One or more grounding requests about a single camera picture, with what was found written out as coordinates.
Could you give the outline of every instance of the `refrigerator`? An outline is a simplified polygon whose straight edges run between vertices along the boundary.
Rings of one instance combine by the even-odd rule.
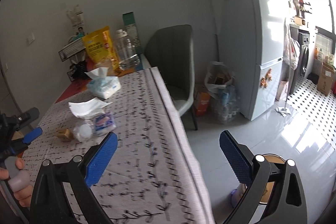
[[[252,121],[275,101],[289,0],[211,1],[219,60],[233,71],[241,113]]]

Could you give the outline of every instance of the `human hand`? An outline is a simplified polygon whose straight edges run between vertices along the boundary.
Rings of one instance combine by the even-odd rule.
[[[19,169],[25,167],[23,159],[17,158],[15,165]],[[9,178],[9,173],[6,169],[0,168],[0,180],[6,180]],[[24,189],[14,193],[14,197],[19,201],[22,207],[30,207],[30,201],[32,199],[33,187],[29,184]]]

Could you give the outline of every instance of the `light switch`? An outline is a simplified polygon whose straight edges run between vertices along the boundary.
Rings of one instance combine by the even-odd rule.
[[[28,37],[28,44],[30,45],[31,43],[33,43],[33,41],[35,40],[35,36],[33,33],[31,33]]]

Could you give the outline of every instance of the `white paper tissue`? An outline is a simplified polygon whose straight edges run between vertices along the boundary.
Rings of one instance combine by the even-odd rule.
[[[77,118],[91,119],[98,114],[105,113],[104,107],[111,103],[105,103],[98,98],[94,98],[83,103],[69,103],[70,111]]]
[[[86,72],[92,79],[86,87],[94,96],[108,99],[121,88],[117,76],[107,76],[108,70],[108,68],[102,67]]]

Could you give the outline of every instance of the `checkered floor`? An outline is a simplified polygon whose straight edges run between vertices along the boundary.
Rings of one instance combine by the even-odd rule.
[[[336,149],[336,96],[332,92],[325,96],[312,81],[301,78],[297,90],[288,97],[288,104],[307,118]]]

